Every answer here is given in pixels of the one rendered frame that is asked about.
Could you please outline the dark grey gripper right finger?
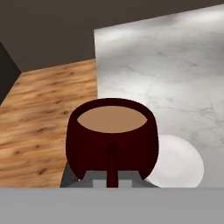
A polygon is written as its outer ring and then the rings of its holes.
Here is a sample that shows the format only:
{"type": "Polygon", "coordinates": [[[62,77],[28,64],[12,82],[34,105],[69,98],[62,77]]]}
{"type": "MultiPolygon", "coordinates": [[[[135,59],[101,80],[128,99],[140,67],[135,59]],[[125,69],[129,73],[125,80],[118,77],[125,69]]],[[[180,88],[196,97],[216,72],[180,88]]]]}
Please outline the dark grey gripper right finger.
{"type": "Polygon", "coordinates": [[[142,180],[138,171],[119,171],[118,172],[119,188],[157,188],[151,182],[142,180]]]}

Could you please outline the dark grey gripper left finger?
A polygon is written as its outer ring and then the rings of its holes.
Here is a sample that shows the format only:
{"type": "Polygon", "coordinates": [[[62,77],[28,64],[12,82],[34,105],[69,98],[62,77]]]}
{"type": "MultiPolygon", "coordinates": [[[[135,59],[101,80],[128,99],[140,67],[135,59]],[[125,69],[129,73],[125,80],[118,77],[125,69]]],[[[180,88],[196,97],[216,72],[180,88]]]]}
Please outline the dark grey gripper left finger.
{"type": "Polygon", "coordinates": [[[72,171],[69,164],[66,164],[60,186],[68,188],[92,188],[95,180],[102,180],[104,183],[107,183],[107,172],[87,171],[84,178],[79,179],[72,171]]]}

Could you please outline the dark red cup of tea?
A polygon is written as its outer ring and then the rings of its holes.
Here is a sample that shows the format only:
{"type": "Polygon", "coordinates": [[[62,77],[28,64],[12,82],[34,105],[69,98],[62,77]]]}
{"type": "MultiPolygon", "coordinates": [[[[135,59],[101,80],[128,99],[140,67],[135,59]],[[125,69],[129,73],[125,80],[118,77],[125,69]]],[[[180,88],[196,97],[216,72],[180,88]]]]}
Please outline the dark red cup of tea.
{"type": "Polygon", "coordinates": [[[70,115],[66,159],[79,179],[87,171],[106,171],[108,187],[118,187],[119,171],[138,171],[146,180],[158,161],[155,116],[132,100],[88,101],[70,115]]]}

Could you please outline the white saucer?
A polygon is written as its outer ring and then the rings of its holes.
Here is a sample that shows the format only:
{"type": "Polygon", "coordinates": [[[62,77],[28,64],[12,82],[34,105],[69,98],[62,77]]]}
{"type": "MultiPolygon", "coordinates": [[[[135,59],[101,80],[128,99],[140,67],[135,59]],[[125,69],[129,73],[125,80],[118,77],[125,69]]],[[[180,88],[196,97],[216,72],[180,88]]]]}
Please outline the white saucer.
{"type": "Polygon", "coordinates": [[[147,181],[162,188],[195,188],[204,176],[198,151],[185,139],[160,135],[157,163],[147,181]]]}

